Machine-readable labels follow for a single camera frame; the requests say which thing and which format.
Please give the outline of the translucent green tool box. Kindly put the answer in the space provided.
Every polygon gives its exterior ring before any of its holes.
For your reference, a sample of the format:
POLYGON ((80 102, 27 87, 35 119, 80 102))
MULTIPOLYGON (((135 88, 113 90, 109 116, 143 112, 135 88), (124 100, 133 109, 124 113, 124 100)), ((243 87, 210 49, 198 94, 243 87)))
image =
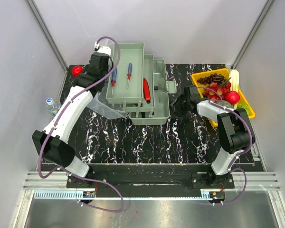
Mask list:
POLYGON ((166 65, 162 59, 145 54, 143 43, 124 43, 111 45, 112 59, 117 63, 117 79, 111 97, 111 84, 98 92, 88 108, 101 116, 112 120, 129 117, 134 125, 163 125, 170 118, 169 94, 177 92, 175 80, 168 80, 166 65), (133 64, 132 76, 127 88, 128 64, 133 64), (149 86, 159 87, 159 116, 155 118, 139 117, 139 107, 143 98, 143 79, 149 86))

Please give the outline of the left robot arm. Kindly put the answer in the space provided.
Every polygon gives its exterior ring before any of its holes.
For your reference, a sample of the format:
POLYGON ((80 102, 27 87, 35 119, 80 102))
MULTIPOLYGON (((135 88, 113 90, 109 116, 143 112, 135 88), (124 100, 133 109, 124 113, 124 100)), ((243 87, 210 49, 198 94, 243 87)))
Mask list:
POLYGON ((69 94, 52 121, 43 131, 36 130, 32 140, 38 153, 38 165, 45 159, 63 170, 77 176, 77 182, 84 188, 93 184, 94 177, 89 166, 81 161, 75 149, 68 144, 70 133, 81 113, 105 85, 104 76, 113 68, 111 49, 102 46, 91 55, 86 68, 75 66, 69 94))

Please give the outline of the small hammer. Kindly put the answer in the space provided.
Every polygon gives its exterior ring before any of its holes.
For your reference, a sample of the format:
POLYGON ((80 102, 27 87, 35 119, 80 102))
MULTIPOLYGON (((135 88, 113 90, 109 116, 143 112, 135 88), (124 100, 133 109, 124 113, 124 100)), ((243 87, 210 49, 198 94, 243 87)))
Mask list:
POLYGON ((151 102, 146 103, 143 95, 142 103, 137 106, 139 109, 139 117, 142 118, 155 118, 158 117, 160 112, 160 103, 159 103, 159 87, 158 86, 149 86, 151 92, 151 102))

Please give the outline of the red utility knife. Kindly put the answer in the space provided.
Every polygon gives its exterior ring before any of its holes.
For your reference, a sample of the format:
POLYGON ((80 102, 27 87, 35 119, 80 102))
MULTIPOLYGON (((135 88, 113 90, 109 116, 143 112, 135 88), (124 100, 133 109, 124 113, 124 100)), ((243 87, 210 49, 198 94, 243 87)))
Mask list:
POLYGON ((146 103, 149 104, 151 102, 151 92, 146 78, 143 79, 143 95, 146 103))

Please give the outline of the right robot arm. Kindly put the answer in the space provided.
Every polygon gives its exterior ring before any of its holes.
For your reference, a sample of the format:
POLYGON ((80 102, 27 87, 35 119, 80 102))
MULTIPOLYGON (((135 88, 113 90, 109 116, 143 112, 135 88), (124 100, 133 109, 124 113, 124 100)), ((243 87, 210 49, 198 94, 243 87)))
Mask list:
POLYGON ((220 151, 210 169, 202 176, 202 182, 212 188, 219 187, 228 178, 235 161, 247 153, 255 143, 250 119, 243 108, 222 106, 222 97, 207 99, 200 97, 195 85, 184 88, 184 92, 170 104, 172 116, 185 117, 187 113, 198 114, 218 124, 220 151))

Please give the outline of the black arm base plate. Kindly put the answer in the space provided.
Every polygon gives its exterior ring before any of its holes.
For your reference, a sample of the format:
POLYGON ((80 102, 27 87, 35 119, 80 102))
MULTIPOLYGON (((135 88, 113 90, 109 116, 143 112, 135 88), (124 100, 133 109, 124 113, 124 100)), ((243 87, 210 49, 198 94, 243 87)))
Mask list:
POLYGON ((92 172, 88 178, 112 184, 123 198, 194 198, 201 197, 202 190, 234 189, 229 174, 222 183, 208 184, 203 174, 196 173, 126 173, 92 172))

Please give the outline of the blue handled screwdriver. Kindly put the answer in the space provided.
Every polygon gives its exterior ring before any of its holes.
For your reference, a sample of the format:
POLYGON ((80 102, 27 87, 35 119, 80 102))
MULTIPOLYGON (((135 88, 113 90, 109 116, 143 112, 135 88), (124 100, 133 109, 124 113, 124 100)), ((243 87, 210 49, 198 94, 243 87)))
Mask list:
POLYGON ((115 84, 116 84, 116 79, 117 79, 117 68, 112 72, 112 77, 111 77, 111 87, 112 87, 112 90, 111 90, 111 97, 113 97, 113 93, 114 93, 114 87, 115 87, 115 84))

